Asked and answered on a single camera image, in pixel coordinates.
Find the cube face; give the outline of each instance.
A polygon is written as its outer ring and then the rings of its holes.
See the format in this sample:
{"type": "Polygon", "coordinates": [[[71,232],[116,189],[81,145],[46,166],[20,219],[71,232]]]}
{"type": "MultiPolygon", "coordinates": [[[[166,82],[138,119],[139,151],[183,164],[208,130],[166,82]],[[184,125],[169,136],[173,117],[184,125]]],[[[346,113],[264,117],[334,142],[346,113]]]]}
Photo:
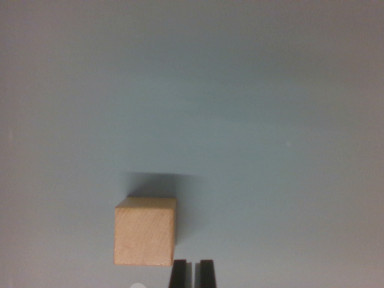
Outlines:
{"type": "Polygon", "coordinates": [[[115,208],[117,265],[171,266],[176,199],[128,197],[115,208]]]}

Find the white speck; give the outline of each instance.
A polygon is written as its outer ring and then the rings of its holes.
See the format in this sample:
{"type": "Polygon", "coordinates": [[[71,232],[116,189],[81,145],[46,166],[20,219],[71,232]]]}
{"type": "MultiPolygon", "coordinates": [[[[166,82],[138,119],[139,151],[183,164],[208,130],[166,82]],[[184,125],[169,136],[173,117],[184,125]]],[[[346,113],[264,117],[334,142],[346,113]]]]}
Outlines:
{"type": "Polygon", "coordinates": [[[136,283],[136,284],[133,284],[131,288],[145,288],[145,286],[141,283],[136,283]]]}

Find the wooden block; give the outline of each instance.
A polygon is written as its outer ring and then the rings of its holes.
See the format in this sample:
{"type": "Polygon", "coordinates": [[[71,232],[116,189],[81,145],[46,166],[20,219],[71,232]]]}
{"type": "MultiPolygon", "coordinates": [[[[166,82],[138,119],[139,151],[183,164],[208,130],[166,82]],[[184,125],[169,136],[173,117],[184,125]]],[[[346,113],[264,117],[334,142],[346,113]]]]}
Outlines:
{"type": "Polygon", "coordinates": [[[117,265],[171,266],[176,199],[127,197],[115,208],[117,265]]]}

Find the wood grain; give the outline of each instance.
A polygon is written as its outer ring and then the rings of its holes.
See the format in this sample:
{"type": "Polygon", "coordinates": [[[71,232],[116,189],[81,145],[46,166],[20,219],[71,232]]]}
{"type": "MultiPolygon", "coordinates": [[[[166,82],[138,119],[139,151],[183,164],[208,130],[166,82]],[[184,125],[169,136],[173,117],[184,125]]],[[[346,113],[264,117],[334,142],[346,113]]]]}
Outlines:
{"type": "Polygon", "coordinates": [[[176,199],[127,197],[115,208],[117,265],[171,266],[176,199]]]}

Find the wooden cube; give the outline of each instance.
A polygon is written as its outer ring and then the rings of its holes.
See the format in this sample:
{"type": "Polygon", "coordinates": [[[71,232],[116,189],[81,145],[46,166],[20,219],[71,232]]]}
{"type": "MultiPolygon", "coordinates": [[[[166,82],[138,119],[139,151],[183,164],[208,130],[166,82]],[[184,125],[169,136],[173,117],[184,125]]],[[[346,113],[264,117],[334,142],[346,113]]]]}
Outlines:
{"type": "Polygon", "coordinates": [[[117,265],[171,266],[176,199],[127,197],[115,208],[117,265]]]}

